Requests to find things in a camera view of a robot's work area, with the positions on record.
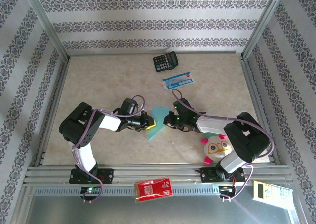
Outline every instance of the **striped wall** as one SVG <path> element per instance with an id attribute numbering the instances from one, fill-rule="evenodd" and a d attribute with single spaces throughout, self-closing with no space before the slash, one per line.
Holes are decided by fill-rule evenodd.
<path id="1" fill-rule="evenodd" d="M 282 162 L 316 223 L 316 0 L 281 0 L 248 58 Z"/>
<path id="2" fill-rule="evenodd" d="M 268 0 L 40 0 L 69 55 L 242 52 Z"/>
<path id="3" fill-rule="evenodd" d="M 6 224 L 64 63 L 27 0 L 0 1 L 0 224 Z"/>

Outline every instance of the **calculator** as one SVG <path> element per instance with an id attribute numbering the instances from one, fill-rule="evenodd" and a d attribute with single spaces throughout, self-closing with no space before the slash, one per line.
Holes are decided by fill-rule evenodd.
<path id="1" fill-rule="evenodd" d="M 294 209 L 293 190 L 273 184 L 254 181 L 253 199 L 281 208 Z"/>
<path id="2" fill-rule="evenodd" d="M 171 52 L 162 56 L 154 57 L 154 66 L 156 72 L 172 70 L 179 65 L 175 52 Z"/>

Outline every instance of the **black calculator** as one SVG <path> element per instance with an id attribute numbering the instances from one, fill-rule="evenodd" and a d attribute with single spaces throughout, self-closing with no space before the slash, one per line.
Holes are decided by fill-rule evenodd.
<path id="1" fill-rule="evenodd" d="M 172 70 L 179 65 L 175 52 L 171 52 L 162 56 L 154 57 L 154 65 L 156 72 Z"/>

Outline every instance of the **black bracket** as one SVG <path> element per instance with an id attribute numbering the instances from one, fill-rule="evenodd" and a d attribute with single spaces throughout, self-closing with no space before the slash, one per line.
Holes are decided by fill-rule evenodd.
<path id="1" fill-rule="evenodd" d="M 98 168 L 97 169 L 97 178 L 100 179 L 100 181 L 103 184 L 112 184 L 113 181 L 113 169 L 102 169 Z M 80 172 L 79 169 L 72 169 L 69 177 L 69 183 L 70 184 L 99 184 L 99 182 L 95 179 L 89 180 L 87 177 L 83 176 Z"/>
<path id="2" fill-rule="evenodd" d="M 202 183 L 222 183 L 219 176 L 216 174 L 215 167 L 201 167 L 199 170 L 196 170 L 200 173 Z M 245 182 L 245 175 L 243 172 L 243 168 L 239 167 L 233 174 L 232 177 L 235 176 L 236 182 Z"/>

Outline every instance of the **patterned wallpaper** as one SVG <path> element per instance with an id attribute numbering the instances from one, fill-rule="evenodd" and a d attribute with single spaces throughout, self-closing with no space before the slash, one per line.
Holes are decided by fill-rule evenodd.
<path id="1" fill-rule="evenodd" d="M 64 63 L 27 0 L 0 1 L 0 224 L 5 224 L 41 142 Z"/>
<path id="2" fill-rule="evenodd" d="M 69 55 L 242 52 L 269 0 L 40 0 Z"/>
<path id="3" fill-rule="evenodd" d="M 316 223 L 316 0 L 281 0 L 248 63 L 282 162 Z"/>

